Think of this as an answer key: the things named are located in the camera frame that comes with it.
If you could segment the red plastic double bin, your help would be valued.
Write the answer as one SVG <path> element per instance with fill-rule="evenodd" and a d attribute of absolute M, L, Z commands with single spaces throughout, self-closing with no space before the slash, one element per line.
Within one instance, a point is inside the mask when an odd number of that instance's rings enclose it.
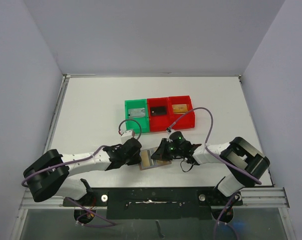
<path fill-rule="evenodd" d="M 188 104 L 189 110 L 193 109 L 192 101 L 190 96 L 169 96 L 169 97 L 156 97 L 147 99 L 148 115 L 149 115 L 149 126 L 151 132 L 163 132 L 165 131 L 173 122 L 178 120 L 183 114 L 173 114 L 172 104 Z M 161 116 L 151 116 L 150 107 L 155 106 L 165 106 L 167 109 L 166 115 Z"/>

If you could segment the brown leather card holder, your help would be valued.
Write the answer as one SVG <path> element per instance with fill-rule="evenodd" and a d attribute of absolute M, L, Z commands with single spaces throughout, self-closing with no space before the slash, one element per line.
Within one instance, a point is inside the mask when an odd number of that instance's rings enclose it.
<path fill-rule="evenodd" d="M 151 156 L 155 153 L 156 150 L 157 148 L 155 147 L 141 150 L 140 152 L 141 162 L 139 163 L 139 168 L 141 171 L 166 166 L 172 163 L 171 160 L 163 161 L 163 160 L 152 159 Z"/>

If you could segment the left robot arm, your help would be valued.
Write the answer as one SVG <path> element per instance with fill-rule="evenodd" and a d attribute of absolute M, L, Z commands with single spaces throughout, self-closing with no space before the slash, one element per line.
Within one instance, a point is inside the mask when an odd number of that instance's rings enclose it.
<path fill-rule="evenodd" d="M 51 149 L 24 171 L 22 186 L 30 190 L 37 203 L 53 196 L 80 200 L 93 191 L 87 180 L 72 176 L 139 164 L 141 147 L 137 139 L 130 138 L 123 144 L 102 145 L 95 152 L 81 154 L 61 154 Z"/>

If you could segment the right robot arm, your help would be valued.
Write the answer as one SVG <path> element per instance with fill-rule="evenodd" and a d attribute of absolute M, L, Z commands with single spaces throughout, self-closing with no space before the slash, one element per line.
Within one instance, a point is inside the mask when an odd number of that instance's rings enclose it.
<path fill-rule="evenodd" d="M 217 184 L 217 190 L 230 197 L 242 188 L 261 184 L 260 178 L 269 168 L 269 159 L 242 137 L 235 137 L 224 144 L 192 144 L 180 131 L 163 138 L 151 155 L 154 160 L 182 159 L 188 164 L 225 164 L 230 174 Z"/>

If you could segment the green plastic bin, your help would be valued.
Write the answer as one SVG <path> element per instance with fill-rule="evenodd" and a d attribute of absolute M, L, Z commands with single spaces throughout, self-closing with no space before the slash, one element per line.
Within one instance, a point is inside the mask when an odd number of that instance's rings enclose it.
<path fill-rule="evenodd" d="M 146 99 L 134 99 L 134 100 L 125 100 L 125 119 L 134 119 L 136 120 L 140 126 L 133 122 L 127 121 L 126 129 L 133 130 L 136 134 L 139 133 L 149 133 L 149 115 L 148 115 L 148 107 Z"/>

